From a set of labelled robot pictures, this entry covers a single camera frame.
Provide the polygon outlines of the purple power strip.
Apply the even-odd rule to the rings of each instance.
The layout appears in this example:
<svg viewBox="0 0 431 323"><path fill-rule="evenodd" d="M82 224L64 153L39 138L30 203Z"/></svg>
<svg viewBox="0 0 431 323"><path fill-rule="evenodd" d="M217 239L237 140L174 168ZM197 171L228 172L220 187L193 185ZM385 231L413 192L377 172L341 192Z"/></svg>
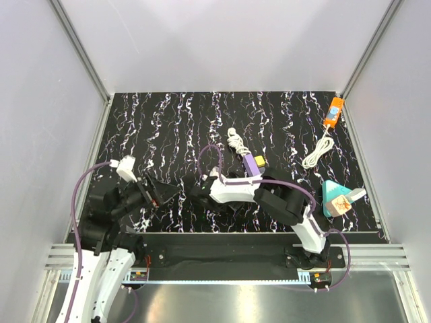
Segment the purple power strip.
<svg viewBox="0 0 431 323"><path fill-rule="evenodd" d="M246 154L242 157L242 162L244 164L247 176L258 176L265 171L265 167L259 168L254 160L254 156L252 154Z"/></svg>

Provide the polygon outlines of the orange power strip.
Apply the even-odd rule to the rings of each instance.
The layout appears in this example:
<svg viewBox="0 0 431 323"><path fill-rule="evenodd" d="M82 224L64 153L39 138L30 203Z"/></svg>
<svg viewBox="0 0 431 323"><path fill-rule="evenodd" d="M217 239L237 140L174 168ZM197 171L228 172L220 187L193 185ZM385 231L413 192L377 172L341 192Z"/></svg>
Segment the orange power strip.
<svg viewBox="0 0 431 323"><path fill-rule="evenodd" d="M329 106L328 113L323 121L323 125L325 127L334 128L337 124L339 116L341 114L342 108L344 105L344 99L342 98L333 98L331 104Z"/></svg>

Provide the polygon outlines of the yellow cube plug adapter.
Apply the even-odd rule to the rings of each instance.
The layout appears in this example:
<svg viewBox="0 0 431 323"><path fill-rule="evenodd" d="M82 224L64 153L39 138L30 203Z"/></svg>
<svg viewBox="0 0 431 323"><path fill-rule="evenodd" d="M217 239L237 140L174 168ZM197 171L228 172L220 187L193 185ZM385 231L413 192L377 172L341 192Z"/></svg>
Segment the yellow cube plug adapter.
<svg viewBox="0 0 431 323"><path fill-rule="evenodd" d="M265 161L265 158L262 155L254 156L254 160L255 160L256 165L259 168L265 167L266 161Z"/></svg>

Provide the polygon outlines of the blue cube plug adapter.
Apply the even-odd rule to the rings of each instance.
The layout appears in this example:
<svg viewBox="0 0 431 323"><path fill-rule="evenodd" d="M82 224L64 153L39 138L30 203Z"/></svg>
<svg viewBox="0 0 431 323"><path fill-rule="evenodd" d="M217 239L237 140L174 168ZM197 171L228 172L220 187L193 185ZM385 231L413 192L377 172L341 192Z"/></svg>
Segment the blue cube plug adapter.
<svg viewBox="0 0 431 323"><path fill-rule="evenodd" d="M339 112L339 108L336 107L336 106L332 106L331 109L330 109L330 111L329 111L329 114L330 115L337 115L338 112Z"/></svg>

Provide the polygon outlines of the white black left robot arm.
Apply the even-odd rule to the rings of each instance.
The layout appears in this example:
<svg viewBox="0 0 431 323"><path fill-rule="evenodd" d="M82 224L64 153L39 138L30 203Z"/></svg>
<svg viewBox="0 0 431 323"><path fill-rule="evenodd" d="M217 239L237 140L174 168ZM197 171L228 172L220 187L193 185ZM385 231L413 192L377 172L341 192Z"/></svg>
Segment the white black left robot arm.
<svg viewBox="0 0 431 323"><path fill-rule="evenodd" d="M162 207L179 192L179 187L146 173L89 195L88 214L77 227L73 276L58 322L107 322L125 275L147 259L143 237L122 232L121 219L136 210Z"/></svg>

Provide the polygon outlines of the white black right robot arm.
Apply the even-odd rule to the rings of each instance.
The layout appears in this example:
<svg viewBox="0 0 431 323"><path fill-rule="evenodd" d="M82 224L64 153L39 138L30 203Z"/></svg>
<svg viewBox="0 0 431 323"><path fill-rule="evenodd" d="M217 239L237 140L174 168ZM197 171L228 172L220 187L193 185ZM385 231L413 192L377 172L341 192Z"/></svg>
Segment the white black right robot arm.
<svg viewBox="0 0 431 323"><path fill-rule="evenodd" d="M303 187L286 181L277 170L267 168L256 176L227 178L215 167L190 190L189 198L214 213L239 203L255 203L273 220L290 226L298 236L302 251L292 255L298 266L318 267L330 258L328 234L313 216L315 198Z"/></svg>

